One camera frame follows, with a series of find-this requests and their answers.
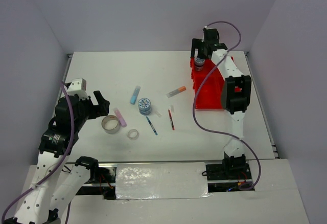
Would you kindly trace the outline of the blue patterned tape roll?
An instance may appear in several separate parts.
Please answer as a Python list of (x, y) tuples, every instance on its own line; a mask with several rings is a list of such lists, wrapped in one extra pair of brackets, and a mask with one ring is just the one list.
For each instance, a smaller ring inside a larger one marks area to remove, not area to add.
[(199, 57), (194, 58), (194, 68), (195, 71), (201, 71), (204, 67), (205, 59), (201, 59)]
[(147, 116), (152, 111), (151, 101), (148, 98), (141, 98), (138, 101), (138, 109), (140, 114)]

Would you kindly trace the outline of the blue pen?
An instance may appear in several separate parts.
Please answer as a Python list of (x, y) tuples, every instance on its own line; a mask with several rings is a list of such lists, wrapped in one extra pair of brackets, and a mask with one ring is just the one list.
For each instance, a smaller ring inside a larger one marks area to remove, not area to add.
[(155, 127), (153, 126), (153, 124), (152, 124), (151, 120), (149, 119), (149, 117), (148, 117), (148, 116), (146, 116), (146, 119), (147, 119), (147, 121), (148, 121), (148, 123), (149, 123), (149, 125), (150, 125), (151, 129), (153, 130), (153, 132), (154, 132), (154, 133), (155, 133), (155, 135), (157, 136), (157, 135), (158, 135), (158, 133), (157, 133), (157, 131), (156, 131)]

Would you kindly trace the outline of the red pen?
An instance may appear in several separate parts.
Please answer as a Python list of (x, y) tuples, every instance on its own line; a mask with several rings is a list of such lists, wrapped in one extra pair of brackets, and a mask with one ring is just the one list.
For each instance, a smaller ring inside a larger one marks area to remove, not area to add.
[(171, 111), (169, 109), (168, 109), (168, 114), (169, 114), (169, 119), (170, 119), (172, 130), (175, 130), (173, 119), (172, 119), (172, 114), (171, 114)]

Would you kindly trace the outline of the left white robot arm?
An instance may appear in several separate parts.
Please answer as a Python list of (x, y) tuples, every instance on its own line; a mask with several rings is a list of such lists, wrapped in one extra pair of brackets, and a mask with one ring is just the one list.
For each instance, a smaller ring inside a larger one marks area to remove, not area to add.
[(2, 215), (2, 223), (61, 223), (65, 210), (76, 193), (86, 182), (97, 181), (103, 171), (98, 160), (81, 156), (66, 180), (57, 186), (60, 173), (65, 166), (78, 133), (87, 120), (109, 114), (109, 101), (100, 91), (95, 91), (97, 104), (90, 98), (80, 99), (77, 93), (64, 93), (55, 107), (55, 116), (41, 137), (37, 168), (28, 190), (15, 201), (23, 200), (11, 218)]

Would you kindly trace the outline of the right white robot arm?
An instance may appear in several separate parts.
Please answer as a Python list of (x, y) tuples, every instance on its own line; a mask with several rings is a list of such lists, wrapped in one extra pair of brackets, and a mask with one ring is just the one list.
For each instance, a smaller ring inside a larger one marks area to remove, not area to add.
[[(222, 161), (222, 171), (226, 178), (234, 178), (246, 170), (246, 156), (244, 147), (248, 146), (244, 142), (244, 117), (247, 107), (250, 104), (252, 79), (249, 75), (244, 75), (235, 65), (228, 55), (229, 51), (224, 44), (220, 44), (217, 39), (192, 40), (191, 57), (194, 59), (211, 60), (214, 67), (205, 76), (197, 90), (193, 102), (192, 115), (196, 125), (204, 131), (229, 136), (230, 140), (224, 146), (224, 159)], [(195, 116), (195, 105), (202, 87), (209, 76), (218, 70), (224, 79), (222, 93), (220, 96), (222, 108), (231, 117), (230, 132), (215, 131), (204, 128), (199, 124)]]

